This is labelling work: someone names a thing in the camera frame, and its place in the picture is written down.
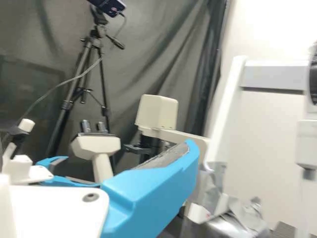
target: tripod leg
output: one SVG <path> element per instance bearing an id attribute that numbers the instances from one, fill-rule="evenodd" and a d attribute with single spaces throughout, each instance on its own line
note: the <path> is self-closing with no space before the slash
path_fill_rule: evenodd
<path id="1" fill-rule="evenodd" d="M 87 61 L 87 56 L 91 49 L 91 42 L 87 42 L 85 45 L 85 48 L 83 50 L 83 53 L 81 55 L 81 58 L 79 60 L 78 66 L 76 68 L 75 77 L 80 75 L 83 72 L 83 69 L 85 67 L 85 63 Z M 67 119 L 69 117 L 70 110 L 72 109 L 73 102 L 71 101 L 75 91 L 76 91 L 76 85 L 77 81 L 73 81 L 70 85 L 70 88 L 68 90 L 67 96 L 63 102 L 62 108 L 60 110 L 54 131 L 51 135 L 51 139 L 49 142 L 49 145 L 47 147 L 47 150 L 45 152 L 46 157 L 50 157 L 56 154 L 58 150 L 58 146 L 60 143 L 61 135 L 65 129 L 65 125 L 67 122 Z"/>
<path id="2" fill-rule="evenodd" d="M 102 51 L 100 48 L 98 48 L 98 56 L 100 58 L 102 57 Z M 102 86 L 102 93 L 103 93 L 103 105 L 104 105 L 102 108 L 102 115 L 105 117 L 106 128 L 107 128 L 108 132 L 111 133 L 110 121 L 109 121 L 110 110 L 109 110 L 108 105 L 107 105 L 106 80 L 105 80 L 103 61 L 100 61 L 99 68 L 100 68 L 101 86 Z"/>
<path id="3" fill-rule="evenodd" d="M 92 50 L 90 51 L 88 58 L 87 58 L 87 66 L 91 66 L 94 63 L 94 59 L 95 59 L 95 51 L 94 48 L 92 48 Z M 88 72 L 86 74 L 84 83 L 83 83 L 83 90 L 87 90 L 88 86 L 89 86 L 89 82 L 91 79 L 91 72 Z M 80 103 L 81 104 L 85 104 L 86 103 L 86 99 L 87 99 L 87 92 L 83 91 L 82 95 L 81 95 L 81 100 Z"/>
<path id="4" fill-rule="evenodd" d="M 102 58 L 103 56 L 100 48 L 98 48 L 98 56 L 99 58 Z M 106 80 L 105 80 L 103 61 L 100 61 L 99 68 L 100 68 L 100 77 L 101 77 L 101 85 L 102 85 L 102 93 L 103 93 L 102 115 L 105 117 L 106 129 L 108 130 L 108 133 L 111 133 L 110 121 L 109 121 L 109 109 L 107 107 Z M 115 174 L 115 156 L 114 155 L 110 156 L 110 162 L 111 162 L 113 174 Z"/>

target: white wire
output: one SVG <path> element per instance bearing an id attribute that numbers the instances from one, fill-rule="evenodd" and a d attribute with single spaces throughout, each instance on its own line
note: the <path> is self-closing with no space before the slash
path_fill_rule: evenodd
<path id="1" fill-rule="evenodd" d="M 99 64 L 99 62 L 102 61 L 102 58 L 99 58 L 98 60 L 96 60 L 88 69 L 86 69 L 84 72 L 82 72 L 80 75 L 73 77 L 71 79 L 68 79 L 64 82 L 61 82 L 60 84 L 56 85 L 54 88 L 51 88 L 49 91 L 47 91 L 44 95 L 42 95 L 41 97 L 39 97 L 34 103 L 32 103 L 32 105 L 25 111 L 25 113 L 18 119 L 18 123 L 25 118 L 33 109 L 36 105 L 38 105 L 38 103 L 40 103 L 42 100 L 44 100 L 47 96 L 49 96 L 55 89 L 70 83 L 72 81 L 78 80 L 80 78 L 82 78 L 83 76 L 85 76 L 87 73 L 89 73 L 94 67 L 96 67 L 97 64 Z M 2 139 L 2 144 L 7 140 L 9 134 L 7 133 L 3 139 Z"/>

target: tripod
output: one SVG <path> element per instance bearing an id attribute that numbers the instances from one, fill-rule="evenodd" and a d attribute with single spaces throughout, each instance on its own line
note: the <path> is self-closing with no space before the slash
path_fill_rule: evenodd
<path id="1" fill-rule="evenodd" d="M 103 13 L 98 9 L 91 8 L 92 15 L 94 17 L 95 26 L 93 30 L 90 31 L 90 35 L 81 41 L 84 42 L 83 51 L 81 53 L 80 59 L 78 61 L 78 65 L 75 70 L 75 76 L 82 74 L 85 69 L 90 67 L 94 63 L 94 58 L 96 53 L 98 54 L 99 58 L 102 58 L 102 38 L 105 36 L 111 40 L 111 42 L 116 45 L 120 49 L 124 49 L 125 46 L 121 44 L 116 38 L 109 36 L 106 33 L 106 25 L 108 21 L 104 17 Z M 70 112 L 73 108 L 74 103 L 80 98 L 80 103 L 85 104 L 87 99 L 87 94 L 91 95 L 93 99 L 101 105 L 101 113 L 102 116 L 105 118 L 105 125 L 108 133 L 111 132 L 110 124 L 109 124 L 109 116 L 110 111 L 107 106 L 107 96 L 106 96 L 106 81 L 105 81 L 105 74 L 104 74 L 104 66 L 103 61 L 99 62 L 100 67 L 100 78 L 101 78 L 101 85 L 102 85 L 102 102 L 99 102 L 94 95 L 91 93 L 91 90 L 88 89 L 89 82 L 90 82 L 90 72 L 88 72 L 83 79 L 81 84 L 81 79 L 73 81 L 69 87 L 67 95 L 64 99 L 62 107 L 60 109 L 59 117 L 57 119 L 56 125 L 54 127 L 49 145 L 46 150 L 46 157 L 51 157 L 56 155 L 60 139 L 64 132 L 67 120 L 69 118 Z M 111 159 L 111 166 L 114 170 L 114 161 L 113 158 Z"/>

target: gray curtain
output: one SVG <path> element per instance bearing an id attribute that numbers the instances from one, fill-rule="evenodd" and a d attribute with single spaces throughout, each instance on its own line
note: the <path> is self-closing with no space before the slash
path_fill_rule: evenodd
<path id="1" fill-rule="evenodd" d="M 177 129 L 202 134 L 202 126 L 210 93 L 214 93 L 218 72 L 216 55 L 223 23 L 226 0 L 127 0 L 127 25 L 118 36 L 126 45 L 121 51 L 108 40 L 104 41 L 104 66 L 107 96 L 111 109 L 112 133 L 122 143 L 137 140 L 134 125 L 140 97 L 159 94 L 179 101 Z M 93 26 L 88 2 L 85 0 L 28 0 L 2 1 L 0 3 L 0 49 L 2 55 L 42 65 L 64 73 L 70 78 L 81 51 L 80 38 Z M 108 17 L 108 33 L 115 34 L 123 19 Z M 92 72 L 90 88 L 101 99 L 99 70 Z M 44 93 L 45 88 L 37 94 Z M 62 97 L 55 95 L 52 103 L 60 106 Z M 20 104 L 16 112 L 23 114 L 27 104 Z M 57 115 L 56 108 L 50 110 Z M 37 123 L 42 123 L 41 113 L 31 113 Z M 100 107 L 89 98 L 85 105 L 76 104 L 66 125 L 59 154 L 69 153 L 69 142 L 79 131 L 79 121 L 91 123 L 102 120 Z M 53 125 L 55 117 L 48 122 Z M 50 130 L 41 137 L 30 135 L 33 146 L 25 146 L 32 159 L 44 156 L 45 146 L 36 148 L 36 141 L 50 137 Z M 119 163 L 122 153 L 116 155 Z M 91 165 L 72 159 L 71 167 L 78 166 L 76 175 L 91 175 Z M 137 157 L 126 155 L 118 170 L 138 163 Z"/>

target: white wall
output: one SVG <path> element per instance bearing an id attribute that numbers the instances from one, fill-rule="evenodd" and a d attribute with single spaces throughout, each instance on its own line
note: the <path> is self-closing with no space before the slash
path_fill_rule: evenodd
<path id="1" fill-rule="evenodd" d="M 217 110 L 234 56 L 308 58 L 308 48 L 317 40 L 316 9 L 317 0 L 233 0 L 223 45 L 222 78 L 211 115 Z M 295 131 L 303 112 L 303 96 L 256 92 L 242 96 L 239 127 L 229 148 L 225 192 L 241 199 L 259 196 L 271 228 L 278 221 L 297 225 L 300 168 L 294 163 Z M 317 183 L 309 187 L 315 217 L 310 229 L 317 234 Z"/>

